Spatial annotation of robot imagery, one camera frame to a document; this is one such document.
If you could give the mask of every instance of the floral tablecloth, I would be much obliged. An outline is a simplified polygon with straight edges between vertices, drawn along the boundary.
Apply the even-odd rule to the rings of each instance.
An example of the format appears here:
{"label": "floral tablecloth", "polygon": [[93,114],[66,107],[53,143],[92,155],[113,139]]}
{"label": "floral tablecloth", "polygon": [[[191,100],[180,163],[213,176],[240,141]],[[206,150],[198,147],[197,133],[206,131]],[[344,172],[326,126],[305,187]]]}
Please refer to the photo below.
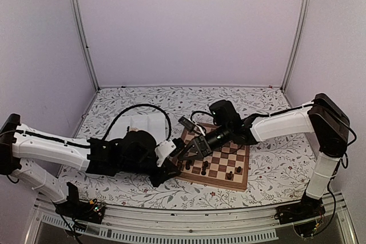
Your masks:
{"label": "floral tablecloth", "polygon": [[[180,137],[181,116],[208,110],[215,101],[233,102],[242,117],[288,108],[279,89],[243,87],[141,87],[102,89],[79,131],[78,137],[102,137],[111,118],[137,103],[151,103],[166,110],[173,137]],[[126,115],[152,113],[139,108]],[[197,121],[211,122],[197,115]],[[63,167],[59,177],[79,188],[83,199],[98,198],[109,204],[159,209],[224,209],[261,206],[300,199],[315,166],[315,157],[303,134],[270,139],[250,147],[248,189],[230,191],[178,179],[153,188],[144,175],[119,173],[115,177],[84,174]]]}

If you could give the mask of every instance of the leaf pattern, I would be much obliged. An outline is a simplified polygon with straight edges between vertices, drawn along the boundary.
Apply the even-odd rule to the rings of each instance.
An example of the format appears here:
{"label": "leaf pattern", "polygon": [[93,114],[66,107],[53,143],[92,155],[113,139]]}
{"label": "leaf pattern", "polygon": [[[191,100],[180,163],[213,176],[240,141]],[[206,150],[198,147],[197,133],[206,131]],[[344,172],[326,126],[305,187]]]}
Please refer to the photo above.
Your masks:
{"label": "leaf pattern", "polygon": [[[233,102],[242,117],[288,108],[279,89],[243,87],[140,87],[102,89],[85,117],[78,137],[101,138],[111,118],[124,108],[150,103],[167,111],[172,120],[172,135],[180,137],[181,116],[194,110],[208,110],[215,101]],[[154,113],[139,108],[126,115]],[[211,122],[197,114],[195,120]],[[63,167],[59,175],[79,188],[83,199],[98,198],[109,204],[159,209],[226,209],[268,205],[301,198],[315,166],[312,149],[303,134],[278,137],[251,146],[248,188],[245,192],[218,189],[178,179],[153,188],[144,175],[119,173],[115,177],[85,174]]]}

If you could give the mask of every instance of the vent grille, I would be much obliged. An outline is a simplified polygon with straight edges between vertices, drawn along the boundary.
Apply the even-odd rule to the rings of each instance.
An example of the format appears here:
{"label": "vent grille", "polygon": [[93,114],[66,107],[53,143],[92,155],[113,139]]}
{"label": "vent grille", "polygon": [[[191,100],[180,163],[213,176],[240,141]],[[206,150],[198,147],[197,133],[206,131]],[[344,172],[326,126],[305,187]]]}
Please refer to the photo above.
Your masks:
{"label": "vent grille", "polygon": [[[68,229],[66,223],[59,216],[43,213],[42,221],[44,223],[54,225],[63,229]],[[98,233],[91,234],[77,229],[80,233],[85,233],[94,237],[100,237],[104,239],[110,239],[123,243],[131,244],[242,244],[242,243],[261,243],[266,241],[277,240],[275,229],[257,231],[255,233],[244,233],[240,235],[218,235],[218,236],[202,236],[202,237],[190,237],[190,236],[165,236],[165,235],[149,235],[128,233],[121,230],[100,228]]]}

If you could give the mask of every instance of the wooden chessboard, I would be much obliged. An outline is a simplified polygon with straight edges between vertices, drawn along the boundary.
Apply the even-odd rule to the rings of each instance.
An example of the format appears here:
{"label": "wooden chessboard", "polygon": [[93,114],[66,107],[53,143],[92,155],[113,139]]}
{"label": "wooden chessboard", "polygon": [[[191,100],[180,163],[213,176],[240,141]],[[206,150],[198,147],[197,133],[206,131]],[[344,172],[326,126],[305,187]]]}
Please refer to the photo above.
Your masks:
{"label": "wooden chessboard", "polygon": [[[201,124],[207,129],[207,133],[217,128],[211,124]],[[182,133],[182,139],[186,144],[195,136],[197,135],[186,129]],[[180,166],[176,157],[172,161],[175,165]],[[208,167],[206,174],[201,175],[205,161],[208,161]],[[179,179],[222,189],[245,191],[248,181],[249,146],[241,147],[229,142],[202,161],[192,160],[189,170],[185,168],[185,164],[186,161],[182,161],[180,168],[182,173],[177,177]]]}

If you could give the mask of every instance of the vertical metal rail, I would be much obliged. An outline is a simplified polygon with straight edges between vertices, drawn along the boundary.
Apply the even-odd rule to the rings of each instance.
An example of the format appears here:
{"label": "vertical metal rail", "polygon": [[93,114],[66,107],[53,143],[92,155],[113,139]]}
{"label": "vertical metal rail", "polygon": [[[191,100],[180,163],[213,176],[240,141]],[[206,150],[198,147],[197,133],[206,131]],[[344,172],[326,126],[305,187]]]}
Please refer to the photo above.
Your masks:
{"label": "vertical metal rail", "polygon": [[85,32],[84,32],[84,28],[83,28],[83,24],[82,24],[82,19],[81,19],[79,0],[70,0],[70,1],[71,1],[71,7],[73,9],[75,22],[76,22],[76,27],[77,27],[78,34],[79,34],[79,40],[80,40],[80,43],[81,43],[82,52],[83,52],[83,55],[84,55],[84,60],[85,60],[86,67],[87,67],[87,70],[88,70],[88,73],[89,73],[89,77],[90,77],[90,80],[93,84],[93,87],[94,87],[95,91],[98,91],[100,89],[100,87],[99,87],[99,84],[98,84],[96,71],[95,71],[93,63],[92,63],[92,58],[90,56],[89,46],[88,46],[87,41],[86,41],[86,36],[85,36]]}
{"label": "vertical metal rail", "polygon": [[292,75],[292,71],[293,71],[293,67],[295,65],[297,53],[299,51],[301,35],[303,33],[303,28],[304,28],[304,24],[305,24],[305,18],[306,18],[307,12],[308,12],[309,2],[310,2],[310,0],[301,1],[300,16],[299,16],[299,21],[297,23],[295,38],[293,40],[289,61],[287,63],[286,73],[285,73],[285,76],[284,76],[284,79],[283,79],[282,85],[281,85],[281,89],[285,93],[288,88],[290,78]]}

